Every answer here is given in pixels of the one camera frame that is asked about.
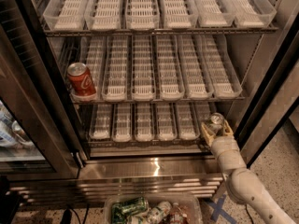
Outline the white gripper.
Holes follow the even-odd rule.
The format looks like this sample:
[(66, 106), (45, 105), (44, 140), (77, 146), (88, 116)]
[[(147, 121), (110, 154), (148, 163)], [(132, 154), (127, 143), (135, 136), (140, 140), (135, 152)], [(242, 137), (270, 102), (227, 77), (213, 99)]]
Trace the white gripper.
[(233, 138), (234, 132), (227, 120), (223, 123), (223, 136), (215, 139), (215, 133), (204, 122), (201, 123), (201, 133), (224, 174), (246, 167), (238, 144)]

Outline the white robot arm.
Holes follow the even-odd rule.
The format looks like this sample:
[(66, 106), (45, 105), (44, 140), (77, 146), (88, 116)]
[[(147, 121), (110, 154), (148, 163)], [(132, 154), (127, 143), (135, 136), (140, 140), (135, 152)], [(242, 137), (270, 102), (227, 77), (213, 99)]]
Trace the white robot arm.
[(250, 205), (266, 224), (296, 224), (275, 202), (259, 177), (247, 168), (225, 117), (213, 113), (201, 122), (200, 128), (201, 135), (221, 168), (231, 200)]

